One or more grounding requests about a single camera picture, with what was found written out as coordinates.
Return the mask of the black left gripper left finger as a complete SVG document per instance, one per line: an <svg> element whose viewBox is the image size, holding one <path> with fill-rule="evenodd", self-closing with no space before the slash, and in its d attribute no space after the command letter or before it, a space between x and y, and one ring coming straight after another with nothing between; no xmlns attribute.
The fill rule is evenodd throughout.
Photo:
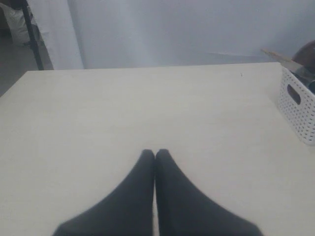
<svg viewBox="0 0 315 236"><path fill-rule="evenodd" d="M142 151L125 179L102 201L62 223L56 236L151 236L155 155Z"/></svg>

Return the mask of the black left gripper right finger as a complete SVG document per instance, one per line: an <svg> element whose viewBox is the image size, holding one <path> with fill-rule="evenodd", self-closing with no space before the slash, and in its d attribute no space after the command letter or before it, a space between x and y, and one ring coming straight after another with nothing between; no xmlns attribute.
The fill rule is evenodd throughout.
<svg viewBox="0 0 315 236"><path fill-rule="evenodd" d="M180 170L170 152L156 154L156 201L161 236L259 236L253 223L203 194Z"/></svg>

